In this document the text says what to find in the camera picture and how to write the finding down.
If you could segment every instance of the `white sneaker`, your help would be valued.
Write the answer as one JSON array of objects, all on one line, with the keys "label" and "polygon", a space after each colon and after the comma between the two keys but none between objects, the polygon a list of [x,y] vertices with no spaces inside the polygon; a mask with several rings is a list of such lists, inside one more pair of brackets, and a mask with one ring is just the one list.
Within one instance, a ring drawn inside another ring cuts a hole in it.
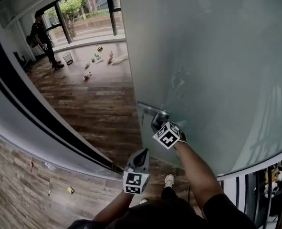
[{"label": "white sneaker", "polygon": [[171,187],[173,188],[173,185],[175,183],[175,177],[173,174],[169,174],[165,177],[165,180],[164,180],[164,188],[166,187]]},{"label": "white sneaker", "polygon": [[141,202],[140,202],[139,204],[144,204],[144,203],[146,203],[146,202],[148,202],[148,200],[147,200],[147,199],[142,199],[142,200],[141,200]]}]

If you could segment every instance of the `backpack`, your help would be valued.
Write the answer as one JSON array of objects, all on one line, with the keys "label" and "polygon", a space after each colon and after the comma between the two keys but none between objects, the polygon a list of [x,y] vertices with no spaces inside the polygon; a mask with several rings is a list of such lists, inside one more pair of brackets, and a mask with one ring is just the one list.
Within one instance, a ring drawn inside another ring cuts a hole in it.
[{"label": "backpack", "polygon": [[32,48],[34,48],[35,46],[38,45],[36,39],[33,36],[27,36],[26,37],[26,42],[29,46],[31,46]]}]

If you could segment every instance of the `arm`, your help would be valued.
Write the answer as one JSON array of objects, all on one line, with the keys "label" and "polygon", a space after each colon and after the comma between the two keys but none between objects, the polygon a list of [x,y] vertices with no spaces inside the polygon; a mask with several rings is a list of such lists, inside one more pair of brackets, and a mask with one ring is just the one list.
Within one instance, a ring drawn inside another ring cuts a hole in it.
[{"label": "arm", "polygon": [[38,35],[35,35],[35,39],[36,39],[37,43],[40,45],[40,47],[43,49],[43,43],[40,41]]},{"label": "arm", "polygon": [[210,198],[223,194],[223,190],[210,167],[188,144],[177,142],[175,148],[180,153],[180,159],[197,204],[200,209],[203,209]]},{"label": "arm", "polygon": [[123,216],[129,208],[133,196],[134,194],[121,192],[107,207],[94,217],[93,221],[109,225],[115,219]]}]

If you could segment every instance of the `frosted glass panel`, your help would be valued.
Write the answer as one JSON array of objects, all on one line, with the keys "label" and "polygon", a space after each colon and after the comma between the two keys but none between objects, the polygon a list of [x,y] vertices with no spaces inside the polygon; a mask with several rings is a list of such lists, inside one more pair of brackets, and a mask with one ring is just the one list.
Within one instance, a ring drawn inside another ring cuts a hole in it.
[{"label": "frosted glass panel", "polygon": [[[136,99],[170,112],[215,174],[282,151],[282,0],[121,0],[121,7]],[[180,166],[175,150],[152,138],[150,122],[145,116],[143,146]]]}]

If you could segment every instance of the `black shirt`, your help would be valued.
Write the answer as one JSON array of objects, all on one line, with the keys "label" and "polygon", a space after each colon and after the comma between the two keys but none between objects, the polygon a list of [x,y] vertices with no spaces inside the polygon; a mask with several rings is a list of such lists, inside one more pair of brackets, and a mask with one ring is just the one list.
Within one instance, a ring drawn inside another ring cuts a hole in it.
[{"label": "black shirt", "polygon": [[49,42],[49,38],[46,35],[45,31],[44,31],[44,27],[41,25],[41,23],[34,23],[31,27],[31,36],[35,36],[38,35],[39,40],[42,43],[48,43]]},{"label": "black shirt", "polygon": [[155,200],[130,208],[109,225],[82,219],[68,229],[256,229],[254,223],[224,194],[206,202],[203,212],[206,220],[196,215],[183,199]]}]

